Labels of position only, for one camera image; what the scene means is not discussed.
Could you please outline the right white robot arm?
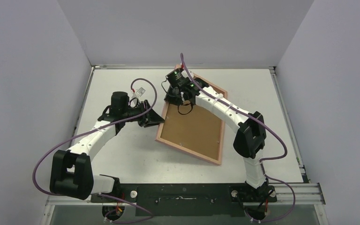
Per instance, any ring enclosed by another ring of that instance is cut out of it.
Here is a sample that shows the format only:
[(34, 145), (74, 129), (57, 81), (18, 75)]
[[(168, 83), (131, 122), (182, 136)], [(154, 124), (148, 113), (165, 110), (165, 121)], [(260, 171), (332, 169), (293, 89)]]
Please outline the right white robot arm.
[(268, 180), (259, 160), (267, 137), (261, 125), (264, 122), (259, 112), (250, 113), (228, 101), (222, 93), (216, 91), (207, 81), (185, 74), (183, 68), (177, 68), (166, 75), (169, 89), (165, 101), (176, 106), (199, 106), (221, 119), (236, 134), (233, 148), (244, 158), (246, 169), (247, 197), (258, 201), (265, 195), (264, 186)]

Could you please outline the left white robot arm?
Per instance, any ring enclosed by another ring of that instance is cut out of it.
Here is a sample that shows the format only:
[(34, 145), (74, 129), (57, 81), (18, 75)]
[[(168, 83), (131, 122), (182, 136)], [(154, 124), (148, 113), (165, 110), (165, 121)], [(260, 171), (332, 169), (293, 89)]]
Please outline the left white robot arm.
[(119, 178), (94, 175), (92, 160), (127, 122), (137, 122), (140, 127), (148, 128), (165, 121), (147, 100), (137, 100), (135, 106), (129, 102), (126, 92), (113, 92), (110, 105), (97, 119), (91, 133), (67, 150), (55, 152), (50, 178), (50, 191), (53, 194), (85, 200), (90, 195), (102, 193), (110, 202), (120, 198)]

